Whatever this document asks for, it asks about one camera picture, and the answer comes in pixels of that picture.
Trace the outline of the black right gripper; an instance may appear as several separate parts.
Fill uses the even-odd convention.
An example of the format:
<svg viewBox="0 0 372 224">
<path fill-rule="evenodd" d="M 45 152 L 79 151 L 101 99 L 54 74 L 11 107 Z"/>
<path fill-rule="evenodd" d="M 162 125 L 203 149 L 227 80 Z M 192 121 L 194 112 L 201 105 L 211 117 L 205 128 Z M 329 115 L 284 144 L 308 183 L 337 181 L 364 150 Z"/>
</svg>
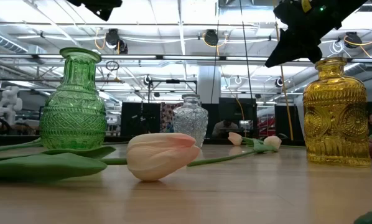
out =
<svg viewBox="0 0 372 224">
<path fill-rule="evenodd" d="M 321 38 L 364 5 L 365 0 L 288 0 L 281 1 L 274 14 L 287 25 L 280 29 L 276 48 L 265 62 L 270 68 L 305 56 L 316 63 L 322 58 Z M 296 40 L 303 41 L 303 50 Z"/>
</svg>

